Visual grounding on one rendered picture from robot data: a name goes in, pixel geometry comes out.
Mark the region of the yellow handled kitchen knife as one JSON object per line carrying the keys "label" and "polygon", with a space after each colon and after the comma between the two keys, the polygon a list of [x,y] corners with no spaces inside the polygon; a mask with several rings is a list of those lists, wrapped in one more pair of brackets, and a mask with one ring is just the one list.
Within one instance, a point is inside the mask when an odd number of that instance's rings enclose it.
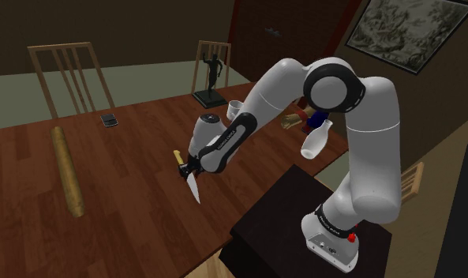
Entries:
{"label": "yellow handled kitchen knife", "polygon": [[[178,166],[180,164],[185,163],[183,161],[183,159],[182,159],[181,153],[178,150],[174,150],[173,154],[174,154],[175,159],[178,162]],[[187,182],[187,184],[188,184],[188,186],[189,186],[189,188],[191,190],[191,193],[193,194],[194,198],[196,199],[197,203],[200,204],[200,195],[199,195],[199,190],[198,190],[196,178],[194,178],[192,175],[190,175],[185,180],[186,180],[186,182]]]}

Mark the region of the brown wooden table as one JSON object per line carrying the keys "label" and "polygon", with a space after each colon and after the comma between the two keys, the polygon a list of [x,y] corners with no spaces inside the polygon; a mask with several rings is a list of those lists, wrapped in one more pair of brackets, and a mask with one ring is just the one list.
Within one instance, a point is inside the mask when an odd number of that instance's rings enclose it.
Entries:
{"label": "brown wooden table", "polygon": [[[180,278],[292,165],[314,175],[346,150],[330,132],[314,160],[305,135],[278,120],[246,140],[218,175],[197,179],[200,204],[178,173],[203,107],[189,95],[117,107],[106,128],[92,112],[0,129],[0,278]],[[66,204],[51,139],[64,130],[84,199]]]}

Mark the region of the white cup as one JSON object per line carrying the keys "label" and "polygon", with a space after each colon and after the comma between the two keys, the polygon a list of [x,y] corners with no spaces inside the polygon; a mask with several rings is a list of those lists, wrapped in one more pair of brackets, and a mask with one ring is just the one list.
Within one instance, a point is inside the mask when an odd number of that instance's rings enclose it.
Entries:
{"label": "white cup", "polygon": [[230,121],[233,121],[236,117],[236,115],[238,114],[238,112],[240,111],[240,109],[242,108],[243,106],[243,102],[242,101],[239,101],[239,100],[231,100],[229,103],[228,103],[228,108],[227,108],[227,118],[230,120]]}

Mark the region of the black human figure statue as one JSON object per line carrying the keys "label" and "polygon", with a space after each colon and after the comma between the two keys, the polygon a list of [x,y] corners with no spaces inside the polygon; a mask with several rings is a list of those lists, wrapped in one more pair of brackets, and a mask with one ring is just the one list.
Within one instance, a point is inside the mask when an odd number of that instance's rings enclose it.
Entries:
{"label": "black human figure statue", "polygon": [[217,54],[213,54],[210,60],[207,60],[203,54],[203,62],[209,67],[208,86],[203,91],[194,92],[193,97],[206,109],[226,105],[227,101],[214,89],[223,64]]}

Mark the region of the dark robot stand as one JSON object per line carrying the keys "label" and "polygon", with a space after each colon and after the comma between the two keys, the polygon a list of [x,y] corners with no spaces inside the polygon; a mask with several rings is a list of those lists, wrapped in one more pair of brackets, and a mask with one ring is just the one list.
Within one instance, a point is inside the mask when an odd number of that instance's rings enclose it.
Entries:
{"label": "dark robot stand", "polygon": [[351,272],[340,271],[307,248],[301,220],[331,194],[292,165],[232,227],[233,239],[220,260],[235,278],[384,278],[391,233],[378,224],[359,223],[359,257]]}

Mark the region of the narrow wooden slat chair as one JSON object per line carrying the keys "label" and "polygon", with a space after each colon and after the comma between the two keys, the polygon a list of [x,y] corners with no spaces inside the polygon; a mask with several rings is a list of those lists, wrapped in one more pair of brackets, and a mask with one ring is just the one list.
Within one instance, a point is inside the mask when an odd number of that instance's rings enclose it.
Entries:
{"label": "narrow wooden slat chair", "polygon": [[200,63],[200,54],[201,54],[202,47],[204,45],[208,46],[208,54],[209,55],[211,55],[211,54],[220,54],[220,52],[221,52],[221,50],[223,48],[226,49],[226,60],[225,60],[226,74],[225,74],[224,87],[229,86],[231,44],[230,43],[215,42],[215,41],[199,40],[198,45],[197,45],[197,56],[196,56],[194,72],[193,72],[193,83],[192,83],[191,91],[190,91],[191,94],[193,94],[196,91],[197,74],[198,74],[198,68],[199,68],[199,63]]}

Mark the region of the tan ribbed bundle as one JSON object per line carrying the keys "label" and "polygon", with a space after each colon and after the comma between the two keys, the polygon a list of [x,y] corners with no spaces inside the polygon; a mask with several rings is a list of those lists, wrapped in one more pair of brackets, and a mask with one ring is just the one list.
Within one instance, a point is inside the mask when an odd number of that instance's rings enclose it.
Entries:
{"label": "tan ribbed bundle", "polygon": [[284,115],[281,118],[281,127],[284,129],[289,129],[292,126],[306,121],[308,118],[307,114],[304,111],[299,111],[298,113],[293,113],[290,115]]}

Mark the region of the long tan cylinder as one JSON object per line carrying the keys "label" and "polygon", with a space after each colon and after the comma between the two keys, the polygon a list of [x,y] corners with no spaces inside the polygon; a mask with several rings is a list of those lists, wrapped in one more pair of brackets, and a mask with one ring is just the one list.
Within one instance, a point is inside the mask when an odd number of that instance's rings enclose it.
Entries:
{"label": "long tan cylinder", "polygon": [[56,126],[51,129],[51,139],[67,208],[73,217],[81,217],[84,215],[84,199],[63,128]]}

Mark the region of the white bottle vase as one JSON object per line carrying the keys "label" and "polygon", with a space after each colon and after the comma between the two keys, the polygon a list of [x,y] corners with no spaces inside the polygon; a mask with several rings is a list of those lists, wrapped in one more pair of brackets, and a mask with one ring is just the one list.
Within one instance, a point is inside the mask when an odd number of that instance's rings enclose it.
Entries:
{"label": "white bottle vase", "polygon": [[332,121],[325,119],[322,125],[314,129],[305,139],[301,147],[301,155],[307,160],[317,157],[328,141],[328,131]]}

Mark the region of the blue and red toy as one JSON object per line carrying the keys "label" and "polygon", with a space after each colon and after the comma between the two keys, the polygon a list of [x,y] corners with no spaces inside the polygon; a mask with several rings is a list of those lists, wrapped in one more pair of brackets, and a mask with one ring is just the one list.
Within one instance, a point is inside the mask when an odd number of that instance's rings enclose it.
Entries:
{"label": "blue and red toy", "polygon": [[314,129],[319,128],[329,117],[329,113],[316,111],[311,107],[305,109],[305,113],[307,114],[307,119],[305,120],[305,125],[301,130],[306,134],[309,134]]}

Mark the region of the dark red door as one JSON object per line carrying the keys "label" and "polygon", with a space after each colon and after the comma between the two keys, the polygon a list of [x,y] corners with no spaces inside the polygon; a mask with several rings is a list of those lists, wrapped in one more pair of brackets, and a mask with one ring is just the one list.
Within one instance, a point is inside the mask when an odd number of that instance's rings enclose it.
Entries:
{"label": "dark red door", "polygon": [[249,81],[282,58],[332,56],[362,0],[234,0],[230,66]]}

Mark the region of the wide wooden slat chair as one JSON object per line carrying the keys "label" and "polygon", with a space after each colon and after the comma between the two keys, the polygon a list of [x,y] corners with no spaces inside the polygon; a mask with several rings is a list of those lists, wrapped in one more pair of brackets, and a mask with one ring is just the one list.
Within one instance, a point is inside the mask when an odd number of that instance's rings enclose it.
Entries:
{"label": "wide wooden slat chair", "polygon": [[29,46],[27,50],[52,118],[59,118],[59,116],[38,58],[38,53],[43,51],[52,53],[75,108],[75,112],[81,114],[80,107],[83,108],[84,113],[96,111],[92,95],[89,92],[88,82],[84,75],[83,66],[81,65],[79,54],[77,53],[79,48],[84,48],[88,51],[93,68],[97,73],[104,95],[107,98],[107,102],[110,108],[115,108],[113,97],[110,94],[110,90],[91,42]]}

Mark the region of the light wooden chair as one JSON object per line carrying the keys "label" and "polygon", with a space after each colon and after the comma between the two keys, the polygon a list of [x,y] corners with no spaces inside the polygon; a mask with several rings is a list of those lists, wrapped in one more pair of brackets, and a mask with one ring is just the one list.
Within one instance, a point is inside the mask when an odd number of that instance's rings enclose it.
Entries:
{"label": "light wooden chair", "polygon": [[402,204],[406,203],[411,198],[418,195],[424,166],[425,164],[423,162],[419,162],[402,173],[402,176],[401,176],[401,193],[402,193],[401,202]]}

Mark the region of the black cabinet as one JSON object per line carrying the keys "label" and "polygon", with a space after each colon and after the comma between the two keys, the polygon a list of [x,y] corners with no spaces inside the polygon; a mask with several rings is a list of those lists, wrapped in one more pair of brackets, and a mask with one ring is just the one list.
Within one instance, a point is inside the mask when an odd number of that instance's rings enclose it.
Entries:
{"label": "black cabinet", "polygon": [[468,145],[434,278],[468,278]]}

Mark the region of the black framed wall picture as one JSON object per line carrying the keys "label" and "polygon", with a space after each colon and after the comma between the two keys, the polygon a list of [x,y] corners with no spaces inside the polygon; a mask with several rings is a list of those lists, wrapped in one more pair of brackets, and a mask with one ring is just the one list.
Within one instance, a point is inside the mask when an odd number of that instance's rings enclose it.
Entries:
{"label": "black framed wall picture", "polygon": [[417,75],[467,18],[466,0],[369,0],[345,45]]}

